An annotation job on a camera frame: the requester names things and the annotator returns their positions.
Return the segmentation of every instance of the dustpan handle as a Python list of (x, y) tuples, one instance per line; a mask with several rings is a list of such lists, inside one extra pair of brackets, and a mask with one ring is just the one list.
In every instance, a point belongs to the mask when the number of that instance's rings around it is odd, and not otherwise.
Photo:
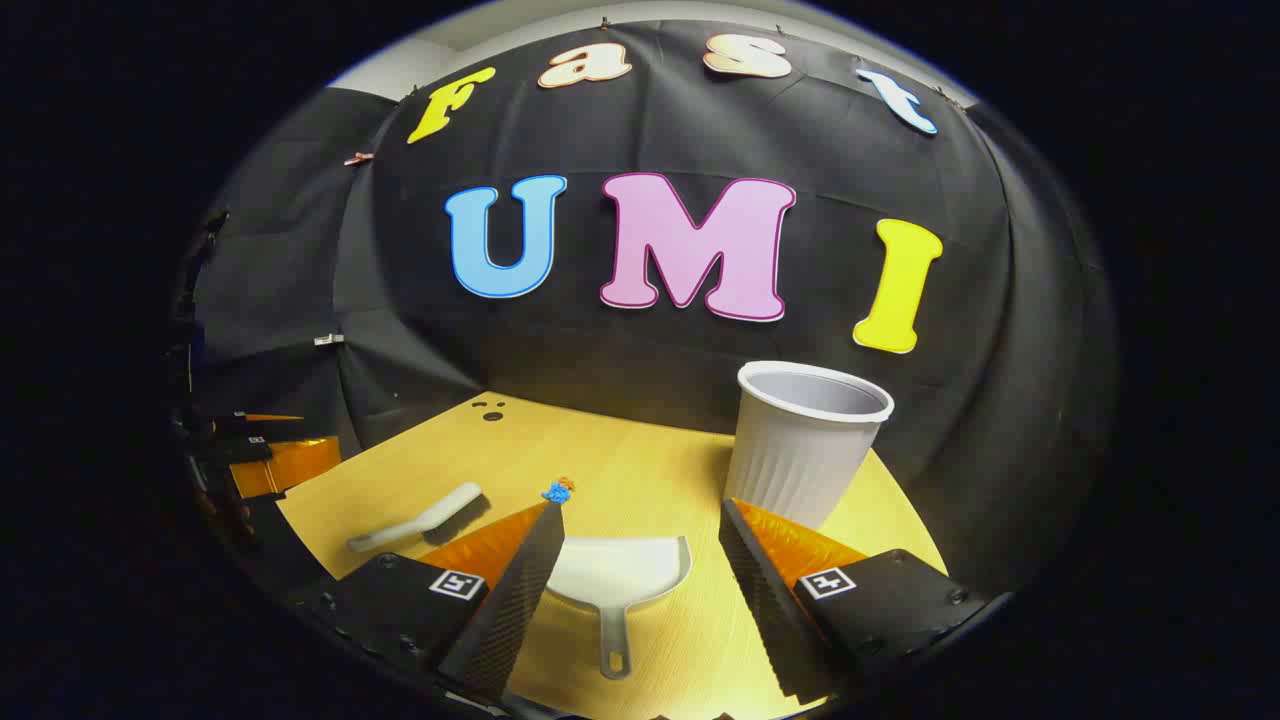
[[(614, 653), (618, 656), (617, 660), (614, 660)], [(631, 674), (631, 648), (627, 643), (627, 611), (625, 607), (600, 609), (600, 673), (611, 680), (621, 680)]]

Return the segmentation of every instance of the white plastic cup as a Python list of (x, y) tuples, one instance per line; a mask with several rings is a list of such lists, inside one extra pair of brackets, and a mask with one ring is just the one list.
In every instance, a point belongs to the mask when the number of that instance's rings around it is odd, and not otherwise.
[(724, 497), (818, 529), (893, 413), (893, 398), (854, 375), (772, 360), (742, 365), (737, 384)]

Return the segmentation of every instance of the blue letter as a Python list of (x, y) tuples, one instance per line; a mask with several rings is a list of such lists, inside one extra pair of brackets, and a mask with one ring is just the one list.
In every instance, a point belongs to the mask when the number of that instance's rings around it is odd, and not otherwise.
[(561, 176), (535, 176), (517, 182), (511, 196), (525, 206), (525, 251), (520, 261), (499, 268), (489, 260), (492, 187), (465, 190), (444, 202), (453, 218), (453, 274), (481, 297), (517, 297), (543, 284), (556, 255), (556, 196), (568, 183)]
[(902, 118), (902, 120), (910, 123), (922, 132), (927, 132), (929, 135), (936, 135), (938, 132), (937, 126), (931, 123), (928, 118), (915, 111), (915, 105), (919, 105), (920, 101), (910, 92), (902, 90), (896, 82), (893, 82), (893, 78), (886, 74), (873, 73), (870, 70), (858, 70), (858, 77), (872, 81), (872, 85), (876, 86), (876, 91), (879, 92), (884, 102), (888, 104), (888, 109), (893, 110), (893, 114), (899, 118)]

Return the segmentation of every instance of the black fabric backdrop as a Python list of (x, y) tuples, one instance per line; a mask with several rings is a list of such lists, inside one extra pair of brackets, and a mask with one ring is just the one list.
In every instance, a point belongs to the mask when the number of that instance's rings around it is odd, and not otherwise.
[[(1056, 548), (1108, 432), (1115, 334), (1102, 264), (1079, 211), (1007, 123), (936, 90), (792, 36), (783, 78), (724, 77), (701, 63), (712, 35), (760, 31), (666, 20), (541, 40), (451, 73), (394, 105), (325, 90), (268, 137), (219, 200), (232, 220), (201, 275), (201, 400), (220, 411), (320, 415), (346, 455), (492, 388), (635, 420), (732, 433), (735, 374), (749, 360), (835, 368), (896, 401), (876, 450), (911, 498), (952, 575), (1019, 587)], [(536, 86), (548, 60), (621, 42), (632, 70)], [(412, 145), (431, 90), (494, 67), (443, 129)], [(937, 136), (899, 120), (859, 68), (920, 100)], [(352, 152), (376, 160), (344, 168)], [(717, 316), (695, 300), (620, 310), (616, 208), (602, 183), (667, 176), (700, 222), (735, 178), (783, 182), (776, 323)], [(522, 251), (511, 186), (561, 174), (556, 263), (534, 292), (462, 288), (444, 201), (489, 186), (489, 250)], [(876, 222), (943, 241), (906, 355), (854, 343), (884, 259)], [(718, 269), (699, 296), (713, 288)], [(343, 345), (315, 347), (330, 332)]]

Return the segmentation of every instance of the cup rim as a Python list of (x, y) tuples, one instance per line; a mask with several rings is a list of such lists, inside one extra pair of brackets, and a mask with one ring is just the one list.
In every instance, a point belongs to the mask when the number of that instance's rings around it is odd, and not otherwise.
[[(883, 410), (877, 410), (876, 413), (831, 413), (827, 410), (817, 410), (813, 407), (805, 407), (804, 405), (797, 405), (769, 395), (751, 383), (751, 379), (756, 375), (764, 373), (795, 373), (800, 375), (810, 375), (815, 378), (823, 378), (827, 380), (836, 380), (847, 386), (852, 386), (858, 389), (869, 392), (876, 396), (877, 400), (884, 404)], [(832, 370), (829, 368), (819, 368), (817, 365), (805, 365), (803, 363), (785, 363), (782, 360), (755, 360), (742, 365), (737, 372), (737, 384), (742, 388), (742, 392), (749, 393), (751, 397), (772, 405), (780, 410), (787, 413), (794, 413), (805, 418), (813, 418), (815, 420), (829, 420), (832, 423), (883, 423), (893, 414), (893, 397), (884, 391), (884, 388), (878, 384), (859, 378), (856, 375), (850, 375), (849, 373), (841, 373), (838, 370)]]

